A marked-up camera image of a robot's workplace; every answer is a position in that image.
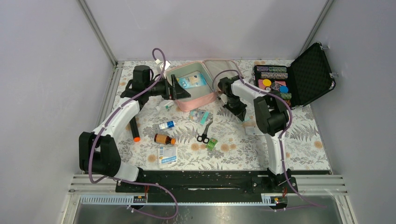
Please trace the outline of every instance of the wall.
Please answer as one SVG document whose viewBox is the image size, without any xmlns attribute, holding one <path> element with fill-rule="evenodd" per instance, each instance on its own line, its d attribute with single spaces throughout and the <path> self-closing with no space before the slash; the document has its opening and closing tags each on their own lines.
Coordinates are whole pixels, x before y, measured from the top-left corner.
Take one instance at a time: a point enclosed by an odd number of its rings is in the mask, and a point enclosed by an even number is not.
<svg viewBox="0 0 396 224">
<path fill-rule="evenodd" d="M 294 59 L 326 0 L 86 0 L 119 60 Z"/>
<path fill-rule="evenodd" d="M 112 66 L 76 1 L 6 0 L 0 18 L 0 223 L 55 223 Z"/>
<path fill-rule="evenodd" d="M 330 45 L 340 78 L 312 108 L 360 224 L 394 223 L 395 8 L 394 0 L 338 0 L 315 37 Z"/>
</svg>

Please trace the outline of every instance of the leaf pattern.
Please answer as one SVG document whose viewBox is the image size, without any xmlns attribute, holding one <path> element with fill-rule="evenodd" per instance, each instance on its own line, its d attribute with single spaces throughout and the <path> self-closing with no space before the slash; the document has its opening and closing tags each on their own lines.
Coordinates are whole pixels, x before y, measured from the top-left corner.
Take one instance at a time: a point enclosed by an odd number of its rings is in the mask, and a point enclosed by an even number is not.
<svg viewBox="0 0 396 224">
<path fill-rule="evenodd" d="M 170 61 L 171 68 L 190 61 Z M 292 60 L 266 60 L 265 64 L 289 65 Z M 237 60 L 242 75 L 251 77 L 254 61 Z M 116 91 L 113 108 L 120 100 L 120 94 L 131 79 L 136 65 L 146 64 L 155 68 L 154 61 L 125 62 L 120 85 Z M 205 126 L 188 119 L 188 112 L 182 112 L 177 105 L 158 111 L 156 106 L 162 101 L 160 96 L 150 97 L 150 100 L 136 116 L 141 141 L 134 142 L 130 129 L 126 128 L 116 144 L 123 162 L 143 169 L 159 169 L 158 149 L 165 146 L 154 142 L 156 133 L 165 134 L 177 139 L 178 161 L 172 170 L 258 170 L 268 167 L 268 151 L 264 136 L 246 136 L 245 126 L 254 126 L 254 107 L 248 102 L 245 120 L 240 122 L 232 113 L 223 108 L 221 101 L 200 107 L 200 110 L 212 114 L 213 124 L 208 131 L 209 138 L 218 140 L 211 151 L 206 145 L 197 142 L 196 136 L 202 134 Z M 159 130 L 158 125 L 167 121 L 176 121 L 172 129 Z M 286 162 L 291 169 L 329 169 L 323 144 L 321 143 L 311 107 L 293 110 L 293 123 L 285 135 Z"/>
</svg>

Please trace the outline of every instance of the blue round object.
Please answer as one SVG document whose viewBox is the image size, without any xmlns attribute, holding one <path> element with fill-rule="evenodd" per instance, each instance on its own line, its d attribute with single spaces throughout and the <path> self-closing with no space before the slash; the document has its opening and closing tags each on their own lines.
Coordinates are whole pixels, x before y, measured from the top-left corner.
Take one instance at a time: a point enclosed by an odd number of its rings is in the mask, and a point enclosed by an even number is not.
<svg viewBox="0 0 396 224">
<path fill-rule="evenodd" d="M 281 86 L 281 87 L 279 88 L 279 91 L 280 91 L 280 92 L 283 92 L 283 93 L 287 93 L 287 92 L 289 92 L 289 89 L 288 89 L 286 86 Z"/>
</svg>

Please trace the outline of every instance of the yellow lid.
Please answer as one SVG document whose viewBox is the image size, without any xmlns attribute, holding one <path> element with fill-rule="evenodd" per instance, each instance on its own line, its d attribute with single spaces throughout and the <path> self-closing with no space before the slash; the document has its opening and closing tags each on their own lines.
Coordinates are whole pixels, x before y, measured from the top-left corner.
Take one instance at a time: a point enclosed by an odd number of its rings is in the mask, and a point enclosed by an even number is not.
<svg viewBox="0 0 396 224">
<path fill-rule="evenodd" d="M 270 81 L 269 79 L 264 79 L 264 80 L 262 81 L 262 84 L 263 84 L 264 86 L 271 86 L 271 81 Z"/>
</svg>

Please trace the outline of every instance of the pink storage case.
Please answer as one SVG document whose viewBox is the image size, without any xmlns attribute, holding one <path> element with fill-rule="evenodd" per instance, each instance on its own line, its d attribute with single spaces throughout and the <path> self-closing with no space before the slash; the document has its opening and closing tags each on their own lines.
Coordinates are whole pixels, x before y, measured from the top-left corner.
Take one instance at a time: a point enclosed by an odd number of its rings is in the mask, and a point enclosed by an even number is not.
<svg viewBox="0 0 396 224">
<path fill-rule="evenodd" d="M 217 84 L 219 80 L 224 77 L 234 77 L 237 74 L 235 72 L 224 72 L 219 75 L 213 83 L 213 78 L 221 71 L 227 69 L 234 69 L 240 72 L 237 64 L 231 60 L 221 59 L 210 59 L 203 62 L 190 62 L 166 71 L 166 77 L 170 80 L 171 75 L 175 75 L 176 78 L 190 77 L 201 73 L 205 80 L 205 86 L 199 86 L 194 88 L 186 89 L 191 94 L 190 98 L 176 100 L 176 104 L 183 112 L 188 112 L 209 104 L 217 98 Z"/>
</svg>

